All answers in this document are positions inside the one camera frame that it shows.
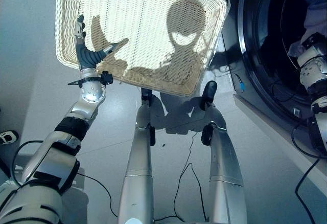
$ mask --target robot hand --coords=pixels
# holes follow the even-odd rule
[[[116,47],[112,44],[100,51],[90,51],[85,45],[83,15],[75,25],[76,54],[80,67],[81,89],[78,101],[70,108],[55,131],[51,132],[25,166],[22,185],[0,208],[0,224],[58,224],[62,216],[60,195],[71,187],[79,169],[76,154],[81,141],[105,100],[105,86],[112,75],[99,74],[96,65]]]
[[[100,63],[108,54],[110,54],[118,43],[113,43],[110,46],[99,51],[90,51],[85,45],[86,32],[83,32],[85,28],[85,23],[83,14],[77,19],[75,25],[75,45],[76,45],[76,55],[78,59],[78,65],[80,70],[86,68],[96,68],[97,64]]]
[[[306,51],[299,56],[300,82],[311,97],[313,116],[307,125],[315,149],[327,154],[327,44],[326,39],[315,33],[303,46]]]

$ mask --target washing machine drum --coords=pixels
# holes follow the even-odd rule
[[[238,32],[245,67],[252,84],[274,109],[297,121],[310,117],[311,99],[299,82],[297,57],[290,46],[306,32],[306,0],[239,0]]]

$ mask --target wicker basket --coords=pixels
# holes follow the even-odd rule
[[[57,0],[56,54],[78,68],[74,26],[84,14],[90,50],[119,42],[97,69],[119,81],[191,95],[212,55],[225,0]]]

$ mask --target power cord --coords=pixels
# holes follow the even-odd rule
[[[178,217],[177,215],[170,215],[170,216],[166,216],[166,217],[164,217],[164,218],[160,218],[160,219],[156,219],[156,220],[154,220],[154,224],[155,224],[156,221],[161,221],[161,220],[165,220],[165,219],[173,218],[173,217],[179,219],[179,217]]]
[[[107,189],[107,188],[106,188],[106,187],[105,187],[105,186],[104,186],[100,181],[98,181],[97,179],[94,179],[94,178],[92,178],[92,177],[90,177],[90,176],[87,176],[87,175],[85,175],[85,174],[81,174],[81,173],[78,173],[78,172],[77,172],[77,174],[79,174],[79,175],[81,175],[81,176],[83,176],[83,177],[89,178],[89,179],[91,179],[91,180],[97,182],[100,186],[102,186],[102,187],[104,188],[104,190],[106,190],[106,192],[108,193],[109,198],[110,198],[110,210],[111,210],[112,214],[113,214],[115,217],[118,217],[118,216],[114,213],[114,211],[113,211],[113,209],[112,209],[112,198],[111,198],[111,195],[110,195],[110,192],[108,191],[108,189]]]
[[[181,217],[177,214],[177,211],[176,211],[176,198],[177,198],[177,195],[178,195],[178,191],[179,191],[179,186],[180,186],[181,178],[182,178],[182,176],[184,175],[184,173],[186,172],[186,170],[187,170],[187,168],[188,168],[189,166],[191,166],[192,172],[193,172],[193,174],[194,174],[194,176],[195,176],[195,178],[196,178],[196,180],[197,180],[197,182],[198,182],[198,185],[199,185],[200,196],[201,196],[202,211],[203,211],[204,220],[206,220],[206,214],[205,214],[205,210],[204,210],[204,204],[203,204],[203,196],[202,196],[202,188],[201,188],[201,184],[200,184],[200,181],[199,181],[198,176],[196,175],[196,173],[195,173],[195,171],[194,171],[194,169],[193,169],[193,164],[192,164],[192,163],[189,163],[189,164],[188,164],[189,159],[190,159],[190,156],[191,156],[191,148],[192,148],[193,143],[194,143],[194,137],[195,137],[196,135],[197,135],[197,132],[192,136],[192,142],[191,142],[191,145],[190,145],[190,147],[189,147],[189,155],[188,155],[188,158],[187,158],[187,160],[186,160],[186,162],[185,162],[185,165],[184,165],[184,167],[183,167],[182,173],[181,173],[180,176],[179,176],[178,185],[177,185],[177,191],[176,191],[176,194],[175,194],[174,204],[173,204],[175,215],[177,216],[177,218],[178,218],[179,220],[181,220],[181,221],[183,221],[183,222],[185,222],[184,219],[181,218]]]
[[[307,175],[310,173],[310,171],[317,165],[317,163],[319,162],[320,159],[317,159],[313,165],[310,166],[310,168],[305,172],[305,174],[302,176],[302,178],[300,179],[300,181],[298,182],[296,188],[295,188],[295,195],[297,196],[297,198],[300,200],[302,206],[305,208],[309,218],[310,218],[310,221],[312,224],[316,224],[309,208],[307,207],[307,205],[305,204],[305,202],[302,200],[302,198],[300,197],[300,195],[298,195],[298,190],[302,184],[302,182],[304,181],[304,179],[307,177]]]
[[[22,143],[19,147],[18,147],[18,149],[15,151],[15,154],[14,154],[14,158],[13,158],[13,160],[12,160],[12,162],[11,162],[11,167],[10,167],[10,173],[11,173],[11,175],[12,175],[12,178],[13,178],[13,181],[19,186],[19,187],[21,187],[21,183],[19,183],[18,182],[18,180],[17,180],[17,178],[16,178],[16,175],[15,175],[15,161],[16,161],[16,157],[17,157],[17,155],[18,155],[18,153],[20,152],[20,150],[24,147],[24,146],[26,146],[26,145],[28,145],[28,144],[32,144],[32,143],[42,143],[43,141],[27,141],[27,142],[25,142],[25,143]]]
[[[304,175],[302,176],[302,178],[300,179],[300,181],[298,182],[296,188],[295,188],[295,195],[297,196],[297,198],[299,199],[299,201],[301,202],[302,206],[304,207],[304,209],[306,210],[309,218],[310,218],[310,221],[312,224],[315,224],[315,220],[313,219],[312,217],[312,214],[309,210],[309,208],[307,207],[307,205],[304,203],[304,201],[302,200],[302,198],[298,195],[298,190],[302,184],[302,182],[304,181],[304,179],[307,177],[307,175],[310,173],[310,171],[317,165],[317,163],[319,162],[320,159],[327,159],[327,156],[317,156],[317,155],[312,155],[304,150],[302,150],[298,144],[295,142],[295,139],[294,139],[294,134],[295,134],[295,131],[296,129],[303,123],[305,122],[305,120],[302,120],[300,121],[293,129],[292,129],[292,133],[291,133],[291,139],[292,139],[292,142],[294,144],[294,146],[300,151],[302,152],[304,155],[307,155],[307,156],[310,156],[312,158],[315,158],[317,159],[313,165],[304,173]]]
[[[292,129],[292,133],[291,133],[291,139],[292,139],[292,142],[294,144],[294,146],[300,151],[302,152],[304,155],[307,155],[307,156],[310,156],[312,158],[315,158],[315,159],[327,159],[327,156],[317,156],[317,155],[313,155],[313,154],[310,154],[304,150],[302,150],[299,145],[295,142],[295,139],[294,139],[294,134],[295,134],[295,131],[296,129],[303,123],[305,122],[305,120],[302,120],[301,122],[299,122],[293,129]]]
[[[18,180],[17,180],[17,178],[16,178],[16,176],[15,176],[15,161],[16,161],[16,157],[17,157],[18,153],[20,152],[20,150],[21,150],[24,146],[26,146],[26,145],[28,145],[28,144],[31,144],[31,143],[42,143],[42,142],[43,142],[43,141],[27,141],[27,142],[21,144],[21,145],[18,147],[18,149],[16,150],[16,152],[15,152],[15,154],[14,154],[14,158],[13,158],[12,163],[11,163],[10,170],[11,170],[11,175],[12,175],[13,181],[14,181],[14,182],[19,186],[19,187],[21,187],[22,185],[21,185],[21,183],[18,182]],[[114,211],[113,211],[113,209],[112,209],[112,198],[111,198],[111,195],[110,195],[108,189],[107,189],[107,188],[106,188],[106,187],[105,187],[105,186],[104,186],[100,181],[98,181],[97,179],[94,179],[94,178],[92,178],[92,177],[90,177],[90,176],[87,176],[87,175],[84,175],[84,174],[81,174],[81,173],[77,173],[77,174],[79,174],[80,176],[83,176],[83,177],[89,178],[89,179],[91,179],[91,180],[97,182],[100,186],[102,186],[102,187],[106,190],[106,192],[108,193],[109,198],[110,198],[110,210],[111,210],[112,214],[113,214],[115,217],[118,217],[118,216],[114,213]]]

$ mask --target silver metal cylinder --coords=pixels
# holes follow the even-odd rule
[[[60,194],[46,186],[28,184],[15,193],[0,213],[3,223],[53,223],[62,217]]]
[[[150,151],[150,108],[138,109],[119,206],[118,224],[153,223],[153,181]]]

